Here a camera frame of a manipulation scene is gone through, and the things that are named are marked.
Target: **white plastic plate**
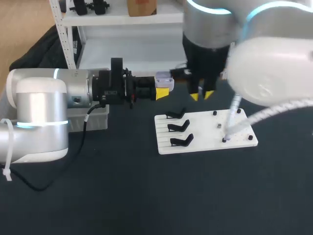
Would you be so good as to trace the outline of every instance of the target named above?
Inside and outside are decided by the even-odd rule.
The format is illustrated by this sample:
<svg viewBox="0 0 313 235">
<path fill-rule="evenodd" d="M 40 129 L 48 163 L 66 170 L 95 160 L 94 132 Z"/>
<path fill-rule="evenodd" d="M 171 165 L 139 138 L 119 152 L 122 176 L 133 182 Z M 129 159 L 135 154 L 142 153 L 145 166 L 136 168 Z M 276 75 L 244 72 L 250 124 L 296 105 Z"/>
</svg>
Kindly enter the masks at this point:
<svg viewBox="0 0 313 235">
<path fill-rule="evenodd" d="M 226 143 L 222 142 L 225 136 L 224 128 L 228 113 L 229 110 L 217 110 L 216 116 L 213 115 L 213 111 L 186 113 L 182 119 L 166 119 L 166 115 L 155 116 L 159 154 L 190 153 L 257 146 L 258 140 L 251 126 L 232 135 L 230 141 Z M 235 115 L 232 124 L 234 125 L 245 119 L 247 117 L 242 109 L 240 114 Z M 186 120 L 190 121 L 190 125 L 185 132 L 169 132 L 167 128 L 168 124 L 182 126 Z M 190 134 L 194 135 L 194 139 L 188 147 L 171 146 L 171 138 L 185 140 Z M 251 141 L 248 139 L 250 135 L 253 136 Z"/>
</svg>

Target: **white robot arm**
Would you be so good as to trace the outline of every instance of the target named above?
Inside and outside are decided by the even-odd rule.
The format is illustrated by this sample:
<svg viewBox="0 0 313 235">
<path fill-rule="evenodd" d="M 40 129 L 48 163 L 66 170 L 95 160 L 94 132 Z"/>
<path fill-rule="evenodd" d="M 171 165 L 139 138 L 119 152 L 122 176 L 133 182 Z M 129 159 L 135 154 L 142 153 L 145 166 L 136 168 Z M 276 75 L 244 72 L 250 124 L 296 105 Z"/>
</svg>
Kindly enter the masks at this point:
<svg viewBox="0 0 313 235">
<path fill-rule="evenodd" d="M 313 97 L 311 7 L 292 1 L 186 0 L 184 37 L 187 58 L 188 47 L 195 48 L 189 54 L 200 47 L 219 58 L 224 47 L 237 41 L 227 65 L 228 82 L 252 103 L 272 106 Z M 192 61 L 198 58 L 190 57 L 197 73 Z"/>
</svg>

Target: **black tablecloth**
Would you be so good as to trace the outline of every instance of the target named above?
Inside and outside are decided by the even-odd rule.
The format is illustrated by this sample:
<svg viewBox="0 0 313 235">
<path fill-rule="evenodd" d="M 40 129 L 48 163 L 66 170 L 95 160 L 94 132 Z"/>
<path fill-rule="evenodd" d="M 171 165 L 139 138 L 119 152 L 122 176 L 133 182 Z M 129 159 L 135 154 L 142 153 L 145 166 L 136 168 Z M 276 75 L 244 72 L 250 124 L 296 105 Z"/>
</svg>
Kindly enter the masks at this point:
<svg viewBox="0 0 313 235">
<path fill-rule="evenodd" d="M 313 234 L 313 110 L 254 126 L 254 148 L 161 156 L 154 116 L 166 111 L 227 109 L 225 82 L 209 101 L 194 102 L 177 85 L 134 110 L 110 107 L 109 128 L 88 132 L 82 153 L 47 191 L 0 177 L 0 233 L 32 235 Z M 243 101 L 248 115 L 262 107 Z M 69 155 L 81 133 L 70 134 Z M 15 165 L 44 185 L 68 158 Z"/>
</svg>

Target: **white shelf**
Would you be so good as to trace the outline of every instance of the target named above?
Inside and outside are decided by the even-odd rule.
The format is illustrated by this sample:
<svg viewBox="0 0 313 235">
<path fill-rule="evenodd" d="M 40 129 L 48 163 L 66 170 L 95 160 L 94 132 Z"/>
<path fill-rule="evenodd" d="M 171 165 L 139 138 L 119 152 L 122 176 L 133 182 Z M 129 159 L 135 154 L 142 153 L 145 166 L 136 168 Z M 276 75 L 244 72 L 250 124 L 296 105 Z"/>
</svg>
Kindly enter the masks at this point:
<svg viewBox="0 0 313 235">
<path fill-rule="evenodd" d="M 111 68 L 111 58 L 121 57 L 133 75 L 154 76 L 186 62 L 181 41 L 181 34 L 88 39 L 79 68 Z"/>
<path fill-rule="evenodd" d="M 165 24 L 181 23 L 183 21 L 183 7 L 175 0 L 158 0 L 157 14 L 145 17 L 130 17 L 128 15 L 127 0 L 107 0 L 107 2 L 110 7 L 105 15 L 97 16 L 94 11 L 88 10 L 87 15 L 78 16 L 76 12 L 68 11 L 62 20 L 63 25 Z"/>
</svg>

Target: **cardboard box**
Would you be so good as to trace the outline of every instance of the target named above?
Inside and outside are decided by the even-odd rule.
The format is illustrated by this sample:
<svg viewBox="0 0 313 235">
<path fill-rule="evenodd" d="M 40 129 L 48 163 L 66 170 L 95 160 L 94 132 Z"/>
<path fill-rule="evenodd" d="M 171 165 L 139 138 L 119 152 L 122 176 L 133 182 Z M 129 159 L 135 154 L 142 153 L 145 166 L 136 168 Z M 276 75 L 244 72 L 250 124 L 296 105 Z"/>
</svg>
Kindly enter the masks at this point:
<svg viewBox="0 0 313 235">
<path fill-rule="evenodd" d="M 127 0 L 129 16 L 151 16 L 157 13 L 157 0 Z"/>
</svg>

